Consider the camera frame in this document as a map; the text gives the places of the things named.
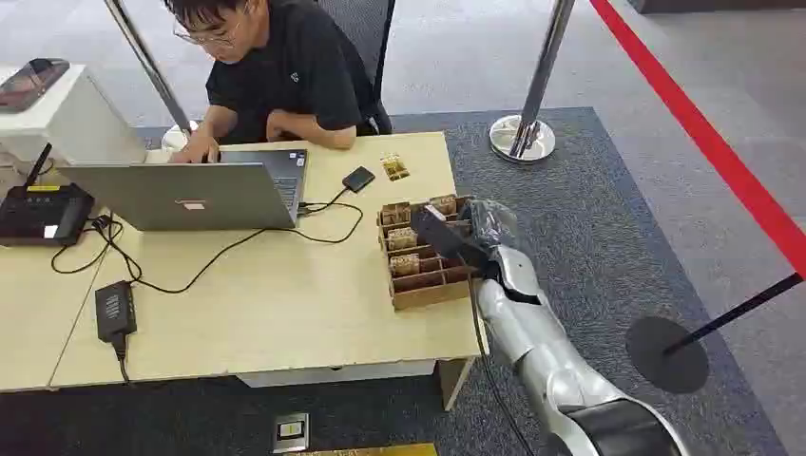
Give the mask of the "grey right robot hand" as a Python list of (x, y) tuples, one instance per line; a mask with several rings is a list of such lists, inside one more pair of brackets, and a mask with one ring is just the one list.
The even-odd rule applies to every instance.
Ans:
[(412, 228), (437, 254), (457, 260), (487, 278), (503, 277), (501, 250), (518, 250), (522, 240), (517, 217), (507, 206), (475, 197), (465, 201), (454, 224), (434, 205), (416, 205), (412, 209)]

